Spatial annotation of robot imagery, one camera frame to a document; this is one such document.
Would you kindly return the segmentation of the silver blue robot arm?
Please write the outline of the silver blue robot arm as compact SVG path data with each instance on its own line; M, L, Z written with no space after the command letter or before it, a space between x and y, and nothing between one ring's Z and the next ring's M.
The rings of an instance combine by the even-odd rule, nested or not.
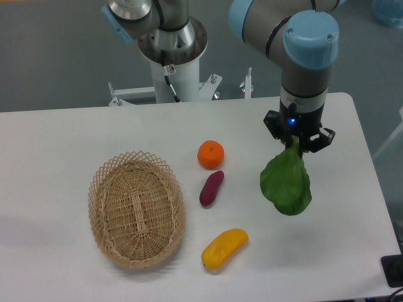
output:
M329 76L338 56L339 26L331 16L338 1L233 1L229 26L281 69L280 107L264 124L299 152L329 146L333 130L321 122ZM199 60L207 44L205 27L189 13L188 1L108 1L101 9L123 43L137 43L149 61L158 103L199 101Z

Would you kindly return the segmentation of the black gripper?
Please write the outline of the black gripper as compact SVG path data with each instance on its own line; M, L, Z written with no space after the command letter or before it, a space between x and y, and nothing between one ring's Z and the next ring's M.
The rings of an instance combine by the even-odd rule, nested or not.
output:
M264 124L275 140L283 145L291 145L292 136L299 138L299 156L316 153L334 140L336 132L324 128L321 123L324 102L320 101L307 109L297 104L285 105L280 100L279 111L269 110Z

